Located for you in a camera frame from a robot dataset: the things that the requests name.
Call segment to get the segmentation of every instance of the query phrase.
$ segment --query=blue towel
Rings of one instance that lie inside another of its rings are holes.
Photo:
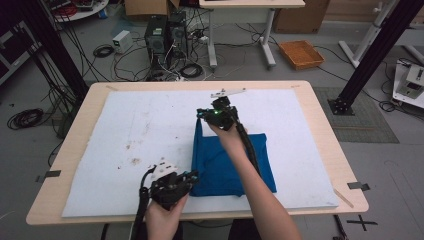
[[[268,161],[266,135],[250,134],[249,138],[256,152],[262,179],[272,192],[277,192]],[[191,167],[199,171],[199,182],[193,186],[191,196],[241,196],[244,194],[240,177],[227,152],[222,148],[219,138],[217,136],[203,137],[200,119],[196,122]]]

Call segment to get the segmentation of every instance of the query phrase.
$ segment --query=cardboard box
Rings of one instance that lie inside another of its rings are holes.
[[[328,21],[374,22],[378,13],[373,10],[378,7],[379,2],[381,0],[331,0],[324,19]],[[412,20],[412,23],[423,22],[424,8]]]
[[[305,0],[305,7],[280,9],[274,19],[276,33],[318,33],[330,0]]]
[[[171,15],[178,8],[180,0],[125,0],[127,16]]]

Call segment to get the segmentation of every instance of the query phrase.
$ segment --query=table leg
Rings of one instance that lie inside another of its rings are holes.
[[[265,53],[265,57],[268,63],[268,69],[270,69],[271,67],[275,67],[276,65],[274,57],[272,56],[272,53],[271,53],[271,49],[269,48],[269,45],[268,45],[268,39],[269,39],[269,34],[271,33],[272,20],[274,19],[274,13],[275,13],[274,8],[269,9],[268,19],[266,22],[265,35],[263,37],[260,37],[259,39],[261,47]]]
[[[212,68],[212,72],[215,72],[215,68],[218,66],[218,63],[216,61],[215,45],[213,43],[213,10],[209,11],[208,54],[209,66]]]

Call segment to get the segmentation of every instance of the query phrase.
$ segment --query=wooden table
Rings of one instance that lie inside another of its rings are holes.
[[[274,57],[268,45],[268,39],[272,28],[275,8],[299,8],[304,7],[303,0],[228,0],[228,1],[206,1],[200,0],[202,8],[211,9],[209,12],[209,65],[214,70],[217,66],[213,24],[217,21],[222,23],[257,23],[266,22],[264,35],[260,37],[261,45],[267,59],[268,68],[276,65]],[[261,10],[267,10],[267,16],[262,16]]]
[[[293,89],[303,110],[321,159],[339,197],[333,209],[289,210],[291,215],[358,213],[368,210],[360,189],[350,190],[347,183],[357,182],[352,169],[331,129],[331,126],[306,81],[214,81],[167,83],[96,83],[91,86],[81,109],[60,149],[50,171],[60,170],[59,177],[46,178],[31,207],[27,223],[31,225],[130,222],[134,216],[62,218],[76,168],[81,160],[103,105],[111,91],[178,91],[237,89]],[[251,213],[183,214],[182,220],[251,217]]]

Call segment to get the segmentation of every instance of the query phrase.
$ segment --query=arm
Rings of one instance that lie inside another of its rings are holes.
[[[296,224],[247,158],[235,126],[227,132],[212,125],[210,127],[218,135],[240,176],[261,238],[301,239]]]
[[[171,240],[180,221],[181,212],[187,202],[188,194],[168,211],[152,201],[146,211],[146,226],[149,240]]]

